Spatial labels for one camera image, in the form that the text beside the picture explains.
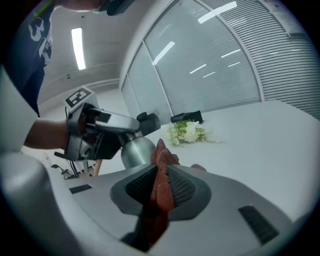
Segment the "black rubber pad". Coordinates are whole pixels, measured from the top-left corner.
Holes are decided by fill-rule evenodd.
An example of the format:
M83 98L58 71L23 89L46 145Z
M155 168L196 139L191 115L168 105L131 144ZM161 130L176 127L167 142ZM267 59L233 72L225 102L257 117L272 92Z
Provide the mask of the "black rubber pad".
M86 190L92 189L92 186L86 184L86 185L81 185L81 186L75 186L75 187L72 187L72 188L69 188L69 189L70 189L71 194L76 194L76 193L79 193L79 192L82 192L82 191L86 191Z
M156 175L156 168L143 173L141 176L125 186L126 193L139 203L143 205L148 204L154 187Z
M247 205L239 208L238 211L263 245L279 234L254 206Z
M179 207L194 197L196 186L187 178L176 171L168 171L174 207Z

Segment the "ceiling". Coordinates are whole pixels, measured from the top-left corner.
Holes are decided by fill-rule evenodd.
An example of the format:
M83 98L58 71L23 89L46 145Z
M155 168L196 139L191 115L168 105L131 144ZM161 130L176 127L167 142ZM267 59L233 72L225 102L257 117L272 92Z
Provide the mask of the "ceiling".
M144 14L155 0L135 0L124 14L72 12L58 8L51 16L52 55L45 68L38 104L81 85L119 77L119 63ZM86 69L78 70L71 30L82 28Z

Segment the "blue t-shirt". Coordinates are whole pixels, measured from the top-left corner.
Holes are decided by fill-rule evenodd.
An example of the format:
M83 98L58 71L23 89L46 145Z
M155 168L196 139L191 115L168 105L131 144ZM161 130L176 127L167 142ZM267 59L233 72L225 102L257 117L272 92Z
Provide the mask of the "blue t-shirt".
M51 14L55 1L38 6L35 15L27 18L16 32L4 60L4 68L17 90L34 111L45 77L44 67L51 58Z

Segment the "metal cylinder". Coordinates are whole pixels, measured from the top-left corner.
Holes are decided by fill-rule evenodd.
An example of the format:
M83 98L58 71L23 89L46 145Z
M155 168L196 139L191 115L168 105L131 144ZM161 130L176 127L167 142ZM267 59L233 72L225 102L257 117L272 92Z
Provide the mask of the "metal cylinder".
M151 164L151 155L155 148L155 144L146 137L131 137L122 146L121 159L124 167L129 169Z

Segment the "flower bouquet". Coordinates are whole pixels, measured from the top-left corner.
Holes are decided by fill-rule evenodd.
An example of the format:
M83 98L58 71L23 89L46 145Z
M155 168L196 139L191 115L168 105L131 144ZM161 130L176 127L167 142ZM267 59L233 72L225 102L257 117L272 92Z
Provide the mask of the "flower bouquet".
M206 130L202 127L199 122L192 120L184 120L178 122L167 130L168 140L173 146L179 146L183 143L195 143L195 142L213 142L217 143L218 140L211 136Z

